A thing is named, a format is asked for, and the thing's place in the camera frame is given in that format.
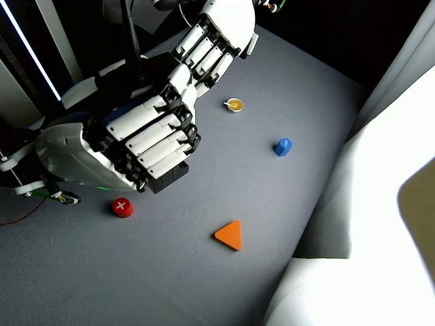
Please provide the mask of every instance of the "robotic hand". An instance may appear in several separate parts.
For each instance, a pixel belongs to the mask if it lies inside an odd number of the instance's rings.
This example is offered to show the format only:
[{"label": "robotic hand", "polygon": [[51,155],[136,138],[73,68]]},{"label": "robotic hand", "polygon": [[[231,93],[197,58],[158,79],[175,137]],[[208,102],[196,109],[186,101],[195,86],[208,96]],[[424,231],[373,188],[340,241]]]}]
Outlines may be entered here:
[{"label": "robotic hand", "polygon": [[[36,180],[18,194],[45,187],[54,188],[53,196],[59,193],[57,181],[140,192],[147,185],[158,192],[171,184],[187,173],[184,160],[201,141],[196,99],[220,81],[235,58],[251,54],[258,38],[252,0],[208,0],[199,22],[171,53],[146,58],[139,54],[126,0],[121,5],[131,40],[126,60],[64,95],[67,115],[45,125],[16,164],[9,164],[16,166],[35,148],[50,171],[34,169]],[[0,170],[7,170],[5,163]]]}]

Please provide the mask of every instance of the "small bowl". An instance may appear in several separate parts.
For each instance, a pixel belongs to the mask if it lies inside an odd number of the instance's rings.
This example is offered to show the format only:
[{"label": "small bowl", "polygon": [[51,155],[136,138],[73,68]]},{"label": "small bowl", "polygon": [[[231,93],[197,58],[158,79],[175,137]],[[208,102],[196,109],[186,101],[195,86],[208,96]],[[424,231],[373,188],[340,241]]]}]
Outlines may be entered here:
[{"label": "small bowl", "polygon": [[226,108],[229,110],[229,112],[237,113],[243,110],[245,107],[245,104],[238,98],[230,98],[228,101],[226,101],[228,104],[226,105]]}]

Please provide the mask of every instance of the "light strip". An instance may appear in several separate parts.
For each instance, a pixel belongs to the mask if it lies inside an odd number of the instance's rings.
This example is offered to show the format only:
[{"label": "light strip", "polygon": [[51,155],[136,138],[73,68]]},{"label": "light strip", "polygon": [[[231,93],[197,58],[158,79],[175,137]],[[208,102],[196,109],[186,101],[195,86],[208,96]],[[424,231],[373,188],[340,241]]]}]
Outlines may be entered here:
[{"label": "light strip", "polygon": [[14,15],[12,15],[9,7],[7,6],[5,0],[0,0],[0,4],[3,7],[3,9],[5,10],[5,13],[7,14],[7,17],[9,17],[12,25],[14,25],[14,28],[16,30],[16,32],[18,33],[18,35],[21,38],[21,41],[24,43],[27,51],[29,51],[29,54],[31,55],[33,61],[35,61],[35,64],[37,65],[37,67],[39,68],[39,71],[41,71],[41,74],[43,75],[44,79],[46,80],[47,84],[49,85],[49,87],[52,89],[53,94],[55,95],[55,97],[57,98],[58,101],[60,101],[60,96],[59,93],[57,92],[56,88],[54,88],[54,85],[52,83],[52,81],[50,80],[50,78],[48,77],[46,71],[44,70],[44,68],[42,67],[40,61],[38,60],[38,58],[36,57],[36,54],[34,53],[32,47],[30,46],[30,44],[28,43],[26,37],[24,36],[23,32],[21,31],[20,26],[18,25],[18,23],[15,20]]}]

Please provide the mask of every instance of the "white wire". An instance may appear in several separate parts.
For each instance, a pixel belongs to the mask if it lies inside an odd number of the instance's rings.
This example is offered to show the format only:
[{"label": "white wire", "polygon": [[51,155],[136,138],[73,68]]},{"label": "white wire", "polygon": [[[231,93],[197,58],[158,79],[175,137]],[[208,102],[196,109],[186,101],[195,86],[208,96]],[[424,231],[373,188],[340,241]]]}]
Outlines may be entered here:
[{"label": "white wire", "polygon": [[192,25],[188,22],[186,16],[185,16],[184,13],[183,13],[183,10],[182,10],[182,8],[181,8],[181,3],[180,3],[180,2],[178,3],[178,8],[179,8],[179,13],[181,14],[181,17],[183,17],[183,19],[184,19],[184,21],[186,22],[186,24],[187,24],[190,28],[192,28]]},{"label": "white wire", "polygon": [[50,80],[50,78],[48,77],[46,71],[44,70],[44,68],[42,67],[40,61],[38,60],[38,58],[36,57],[36,54],[34,53],[32,47],[30,46],[30,44],[28,43],[26,37],[24,36],[24,33],[21,31],[20,26],[18,25],[18,23],[15,20],[14,15],[12,15],[9,7],[7,6],[5,0],[0,0],[0,4],[3,7],[3,9],[5,10],[5,13],[7,14],[7,17],[9,18],[9,20],[11,21],[12,25],[15,28],[15,31],[17,32],[18,36],[20,36],[21,41],[23,42],[24,46],[26,47],[27,51],[29,51],[29,54],[31,55],[33,61],[35,61],[35,64],[37,65],[37,67],[39,68],[39,71],[41,71],[41,74],[43,75],[44,79],[46,80],[47,84],[49,85],[49,87],[51,88],[51,90],[53,91],[53,94],[55,95],[55,97],[57,98],[58,101],[60,101],[60,96],[59,93],[57,92],[56,88],[54,87],[52,81]]}]

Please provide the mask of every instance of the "red wire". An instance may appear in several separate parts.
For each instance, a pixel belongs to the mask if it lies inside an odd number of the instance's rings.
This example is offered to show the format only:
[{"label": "red wire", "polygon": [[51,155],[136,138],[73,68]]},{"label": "red wire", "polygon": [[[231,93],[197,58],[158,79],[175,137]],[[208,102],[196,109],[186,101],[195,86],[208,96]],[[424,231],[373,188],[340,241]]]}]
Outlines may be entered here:
[{"label": "red wire", "polygon": [[19,221],[22,221],[23,219],[25,219],[26,217],[29,217],[30,215],[32,215],[45,201],[46,201],[46,199],[47,198],[44,198],[39,204],[38,204],[38,206],[36,206],[36,208],[33,210],[33,211],[31,211],[31,212],[29,212],[29,213],[27,213],[25,216],[23,216],[23,217],[21,217],[20,219],[17,219],[16,221],[13,221],[13,222],[7,222],[7,223],[0,223],[0,226],[5,226],[5,225],[9,225],[9,224],[15,224],[15,223],[18,223]]}]

